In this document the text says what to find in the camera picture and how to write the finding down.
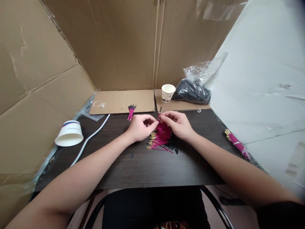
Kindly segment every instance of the brown cardboard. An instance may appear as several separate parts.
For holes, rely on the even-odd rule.
[[[153,0],[43,3],[97,89],[152,87],[157,9]]]
[[[25,88],[37,88],[77,64],[38,0],[3,0],[0,8],[0,43]]]
[[[183,68],[214,58],[247,2],[42,1],[102,91],[177,85]]]
[[[177,85],[183,68],[212,60],[247,0],[167,0],[158,78],[154,84]]]
[[[68,117],[73,117],[93,95],[81,65],[76,65],[37,90],[37,94]]]
[[[27,204],[63,122],[93,94],[37,0],[0,1],[0,228]]]
[[[174,110],[174,111],[181,111],[181,110],[198,110],[198,109],[211,109],[210,105],[208,104],[197,104],[197,103],[189,103],[186,101],[179,101],[179,100],[171,100],[168,103],[162,101],[162,90],[155,89],[155,98],[157,104],[157,110],[161,112]]]
[[[32,173],[53,147],[69,117],[41,99],[26,96],[0,116],[0,174]]]
[[[13,61],[6,48],[0,44],[0,114],[11,107],[24,94],[25,89],[18,82]]]
[[[105,103],[102,108],[94,107]],[[129,113],[128,106],[137,106],[135,113],[155,111],[153,90],[132,90],[132,91],[101,91],[96,92],[89,114],[120,114]]]

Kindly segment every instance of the chair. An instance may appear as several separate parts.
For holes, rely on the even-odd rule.
[[[212,202],[212,204],[215,207],[216,211],[218,212],[220,218],[222,219],[225,227],[227,229],[234,229],[234,227],[233,227],[232,223],[230,222],[228,216],[226,215],[225,211],[223,210],[222,206],[217,201],[215,196],[205,186],[202,185],[202,186],[199,186],[199,188],[206,194],[206,196]],[[87,222],[87,224],[85,226],[85,229],[92,229],[93,228],[95,220],[96,220],[100,210],[102,209],[102,207],[105,204],[105,199],[106,199],[106,197],[101,199],[101,201],[96,205],[96,207],[94,208],[93,212],[91,213],[91,215],[90,215],[90,217],[88,219],[88,222]]]

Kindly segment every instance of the white paper cup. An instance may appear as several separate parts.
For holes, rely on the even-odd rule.
[[[55,144],[58,146],[72,146],[80,143],[84,139],[80,123],[78,121],[67,121],[63,124]]]
[[[162,101],[169,102],[172,99],[175,90],[176,88],[174,85],[164,84],[162,86]]]

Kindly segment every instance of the wooden table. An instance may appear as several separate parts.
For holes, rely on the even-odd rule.
[[[225,125],[212,110],[184,111],[193,129],[224,148],[241,157],[240,152],[225,137]],[[158,113],[149,113],[155,118]],[[124,133],[129,122],[128,114],[111,115],[104,127],[87,143],[80,160],[95,152]],[[104,122],[106,116],[98,122],[81,116],[84,140],[94,133]],[[40,177],[35,191],[41,191],[55,177],[65,171],[78,155],[83,142],[71,147],[59,147],[54,158]],[[179,154],[161,150],[147,150],[148,139],[136,142],[129,146],[116,159],[106,172],[97,189],[136,188],[136,187],[162,187],[185,185],[223,184],[223,180],[200,154],[184,141],[178,141],[176,147]]]

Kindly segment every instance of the sleeve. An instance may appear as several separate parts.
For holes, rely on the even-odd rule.
[[[304,226],[305,206],[295,202],[273,203],[259,208],[256,213],[260,229]]]

